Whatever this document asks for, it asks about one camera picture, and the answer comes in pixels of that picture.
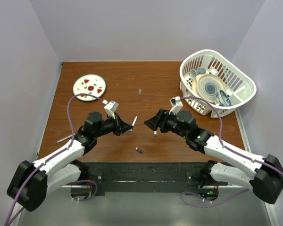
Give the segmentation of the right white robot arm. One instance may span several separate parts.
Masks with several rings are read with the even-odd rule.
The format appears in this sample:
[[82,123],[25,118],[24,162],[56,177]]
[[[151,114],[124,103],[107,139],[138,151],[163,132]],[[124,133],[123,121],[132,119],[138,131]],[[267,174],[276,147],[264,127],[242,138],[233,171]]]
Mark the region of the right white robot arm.
[[208,162],[200,172],[206,185],[218,181],[242,186],[269,204],[274,204],[283,190],[283,167],[278,158],[249,153],[223,141],[199,127],[189,111],[173,115],[160,109],[144,124],[152,131],[173,132],[183,137],[192,150],[223,160],[224,164]]

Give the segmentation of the white blue marker pen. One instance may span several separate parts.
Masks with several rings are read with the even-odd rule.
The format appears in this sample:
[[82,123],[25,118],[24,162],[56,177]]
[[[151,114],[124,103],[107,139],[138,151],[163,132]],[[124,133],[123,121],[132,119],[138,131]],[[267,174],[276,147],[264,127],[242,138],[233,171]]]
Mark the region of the white blue marker pen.
[[135,118],[134,118],[134,120],[132,122],[132,128],[130,129],[130,132],[132,132],[132,130],[133,130],[135,124],[136,124],[137,118],[138,118],[138,116],[135,116]]

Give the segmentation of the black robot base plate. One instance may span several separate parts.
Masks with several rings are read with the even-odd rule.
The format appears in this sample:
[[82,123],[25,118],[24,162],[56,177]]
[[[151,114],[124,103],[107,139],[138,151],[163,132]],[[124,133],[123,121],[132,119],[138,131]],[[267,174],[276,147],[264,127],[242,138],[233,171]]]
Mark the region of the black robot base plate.
[[217,197],[220,186],[201,176],[204,162],[72,162],[82,173],[79,183],[72,183],[71,194],[86,196],[89,191],[99,196],[108,192],[181,193],[199,192]]

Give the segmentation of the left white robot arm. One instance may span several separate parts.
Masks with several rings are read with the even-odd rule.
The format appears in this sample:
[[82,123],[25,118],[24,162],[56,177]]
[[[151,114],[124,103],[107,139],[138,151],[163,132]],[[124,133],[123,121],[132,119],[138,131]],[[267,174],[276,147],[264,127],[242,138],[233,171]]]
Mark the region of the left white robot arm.
[[133,123],[124,122],[117,113],[106,120],[99,112],[89,113],[73,140],[35,162],[21,162],[8,186],[7,195],[26,210],[34,211],[56,189],[71,182],[85,184],[88,173],[79,166],[77,159],[95,147],[98,137],[109,133],[120,136],[133,128]]

